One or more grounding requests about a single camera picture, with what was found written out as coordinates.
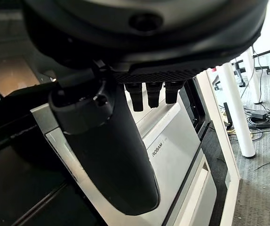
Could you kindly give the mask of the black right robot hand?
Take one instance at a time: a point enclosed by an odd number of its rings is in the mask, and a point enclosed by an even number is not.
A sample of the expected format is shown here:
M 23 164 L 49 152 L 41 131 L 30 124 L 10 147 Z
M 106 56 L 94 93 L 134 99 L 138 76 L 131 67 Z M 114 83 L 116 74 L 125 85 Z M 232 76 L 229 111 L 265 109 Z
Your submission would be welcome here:
M 260 36 L 265 0 L 24 0 L 28 35 L 57 85 L 49 106 L 85 172 L 126 215 L 156 209 L 160 191 L 128 108 L 173 104 L 184 83 Z

